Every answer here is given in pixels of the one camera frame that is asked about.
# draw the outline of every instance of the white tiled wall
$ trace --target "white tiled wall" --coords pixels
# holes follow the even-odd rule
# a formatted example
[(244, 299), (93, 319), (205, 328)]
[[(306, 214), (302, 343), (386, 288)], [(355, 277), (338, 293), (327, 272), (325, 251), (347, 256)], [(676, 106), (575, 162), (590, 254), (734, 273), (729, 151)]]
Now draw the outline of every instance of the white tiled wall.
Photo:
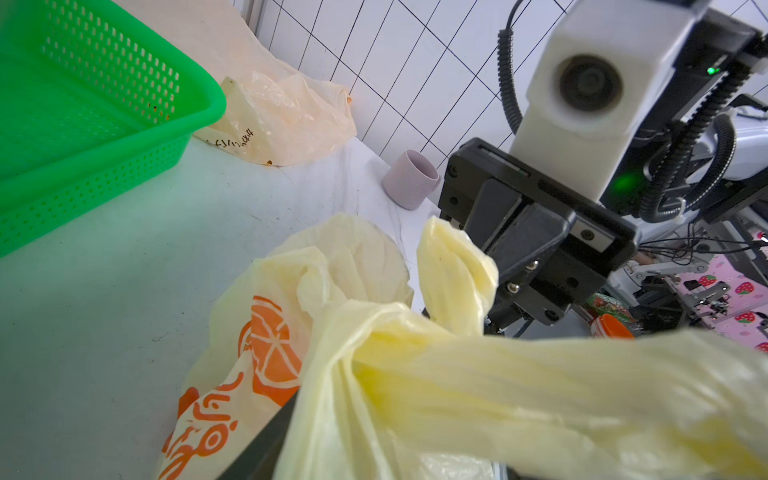
[[(346, 85), (358, 137), (388, 163), (413, 148), (443, 173), (447, 155), (469, 138), (509, 148), (495, 48), (512, 0), (264, 2), (261, 43), (313, 78)], [(520, 7), (512, 54), (523, 112), (548, 33), (570, 6), (524, 0)], [(768, 31), (768, 0), (714, 0), (713, 7)], [(766, 84), (757, 76), (743, 90), (768, 101)]]

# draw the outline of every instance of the green led light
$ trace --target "green led light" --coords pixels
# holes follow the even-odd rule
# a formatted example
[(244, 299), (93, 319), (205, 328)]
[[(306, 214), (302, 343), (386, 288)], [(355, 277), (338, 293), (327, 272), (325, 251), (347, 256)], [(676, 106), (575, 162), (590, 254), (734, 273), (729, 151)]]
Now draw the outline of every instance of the green led light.
[(642, 175), (633, 173), (624, 174), (616, 179), (613, 185), (611, 185), (611, 189), (616, 194), (628, 194), (634, 190), (641, 181)]

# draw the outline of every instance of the camera lens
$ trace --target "camera lens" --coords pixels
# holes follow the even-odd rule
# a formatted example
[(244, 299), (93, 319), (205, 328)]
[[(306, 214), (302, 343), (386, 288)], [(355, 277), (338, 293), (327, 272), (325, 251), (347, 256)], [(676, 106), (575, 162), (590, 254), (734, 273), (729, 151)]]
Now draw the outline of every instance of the camera lens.
[(587, 55), (573, 57), (560, 78), (563, 99), (580, 111), (598, 111), (614, 103), (621, 79), (606, 61)]

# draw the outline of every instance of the pink cup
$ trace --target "pink cup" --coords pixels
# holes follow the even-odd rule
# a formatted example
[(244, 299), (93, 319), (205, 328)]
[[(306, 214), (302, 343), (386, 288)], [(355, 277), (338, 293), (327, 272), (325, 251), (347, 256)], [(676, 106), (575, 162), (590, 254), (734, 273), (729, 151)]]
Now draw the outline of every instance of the pink cup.
[(384, 191), (400, 207), (416, 210), (440, 184), (440, 174), (427, 158), (415, 150), (400, 155), (384, 175)]

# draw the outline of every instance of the yellow plastic bag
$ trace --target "yellow plastic bag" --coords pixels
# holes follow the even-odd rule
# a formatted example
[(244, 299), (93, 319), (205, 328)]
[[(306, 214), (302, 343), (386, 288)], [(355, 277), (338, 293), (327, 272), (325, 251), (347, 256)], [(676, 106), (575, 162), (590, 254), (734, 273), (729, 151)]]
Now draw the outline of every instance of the yellow plastic bag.
[(410, 305), (408, 280), (394, 242), (346, 215), (254, 261), (214, 305), (208, 350), (184, 382), (156, 478), (217, 478), (298, 390), (315, 308), (347, 300)]
[(301, 390), (274, 478), (768, 478), (768, 357), (711, 333), (627, 342), (481, 335), (491, 259), (432, 218), (432, 319), (395, 244), (339, 215), (257, 260), (214, 306), (160, 480), (213, 480)]
[(349, 92), (264, 48), (226, 0), (117, 0), (220, 82), (227, 111), (195, 136), (255, 164), (327, 157), (357, 134)]
[(276, 480), (424, 478), (424, 452), (551, 480), (768, 478), (762, 353), (694, 331), (480, 336), (490, 259), (435, 218), (418, 254), (432, 320), (319, 277), (297, 292), (314, 328)]

